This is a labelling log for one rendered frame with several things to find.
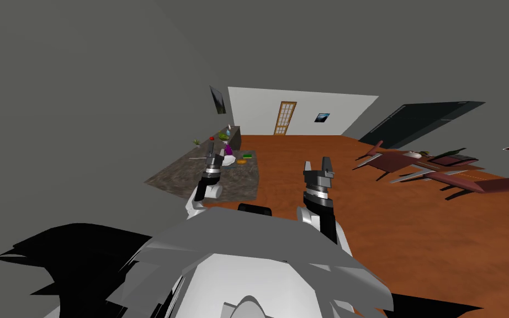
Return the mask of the dark picture on wall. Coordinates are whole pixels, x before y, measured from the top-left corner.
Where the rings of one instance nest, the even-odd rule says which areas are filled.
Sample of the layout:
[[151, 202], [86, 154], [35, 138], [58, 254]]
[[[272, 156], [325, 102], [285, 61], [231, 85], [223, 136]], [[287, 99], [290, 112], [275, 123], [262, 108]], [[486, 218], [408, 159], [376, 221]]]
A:
[[218, 114], [226, 114], [226, 108], [225, 108], [223, 94], [212, 86], [209, 86], [209, 88], [210, 88], [211, 96], [213, 98], [217, 113]]

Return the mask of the wooden lattice door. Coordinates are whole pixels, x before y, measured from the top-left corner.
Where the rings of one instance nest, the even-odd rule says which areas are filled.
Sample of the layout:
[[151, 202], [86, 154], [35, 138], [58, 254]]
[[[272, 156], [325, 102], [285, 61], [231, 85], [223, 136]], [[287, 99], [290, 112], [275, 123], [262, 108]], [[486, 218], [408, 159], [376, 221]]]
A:
[[297, 103], [282, 101], [279, 107], [274, 135], [285, 135]]

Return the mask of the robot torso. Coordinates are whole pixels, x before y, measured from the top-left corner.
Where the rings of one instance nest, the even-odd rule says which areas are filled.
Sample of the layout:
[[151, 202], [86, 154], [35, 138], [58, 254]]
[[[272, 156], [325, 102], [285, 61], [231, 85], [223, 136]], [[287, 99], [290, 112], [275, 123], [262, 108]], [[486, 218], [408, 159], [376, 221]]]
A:
[[390, 290], [310, 224], [211, 208], [154, 236], [109, 301], [129, 318], [382, 318]]

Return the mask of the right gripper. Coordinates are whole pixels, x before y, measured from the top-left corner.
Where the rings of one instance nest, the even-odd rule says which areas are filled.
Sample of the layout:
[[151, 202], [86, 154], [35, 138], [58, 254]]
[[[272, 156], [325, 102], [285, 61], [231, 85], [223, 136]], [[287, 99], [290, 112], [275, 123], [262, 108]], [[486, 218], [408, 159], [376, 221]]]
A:
[[322, 158], [321, 169], [322, 170], [312, 170], [311, 162], [305, 162], [303, 175], [307, 188], [314, 190], [326, 190], [332, 187], [334, 173], [331, 159], [329, 157]]

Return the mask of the large black cabinet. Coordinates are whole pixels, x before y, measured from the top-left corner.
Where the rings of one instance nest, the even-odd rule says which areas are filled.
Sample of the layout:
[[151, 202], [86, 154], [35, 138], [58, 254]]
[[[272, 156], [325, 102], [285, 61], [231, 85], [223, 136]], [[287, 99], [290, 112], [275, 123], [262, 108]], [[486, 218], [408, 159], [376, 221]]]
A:
[[374, 146], [381, 141], [380, 148], [399, 149], [484, 104], [478, 101], [404, 104], [359, 142]]

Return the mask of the reddish brown dining table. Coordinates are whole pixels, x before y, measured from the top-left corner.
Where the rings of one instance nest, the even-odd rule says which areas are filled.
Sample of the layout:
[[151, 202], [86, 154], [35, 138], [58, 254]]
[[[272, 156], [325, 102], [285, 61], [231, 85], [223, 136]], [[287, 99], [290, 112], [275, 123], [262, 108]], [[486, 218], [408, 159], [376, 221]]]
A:
[[405, 152], [405, 151], [378, 151], [380, 143], [377, 143], [368, 153], [369, 159], [361, 162], [354, 169], [359, 169], [364, 166], [374, 167], [384, 172], [383, 176], [387, 176], [398, 170], [408, 166], [414, 166], [420, 170], [416, 173], [401, 176], [395, 179], [392, 183], [409, 182], [416, 179], [432, 179], [445, 183], [447, 186], [442, 191], [451, 188], [460, 188], [461, 191], [452, 194], [446, 200], [461, 197], [471, 193], [484, 193], [484, 189], [475, 182], [467, 181], [457, 177], [452, 177], [454, 174], [462, 173], [462, 170], [455, 170], [453, 167], [429, 165], [427, 161], [418, 153]]

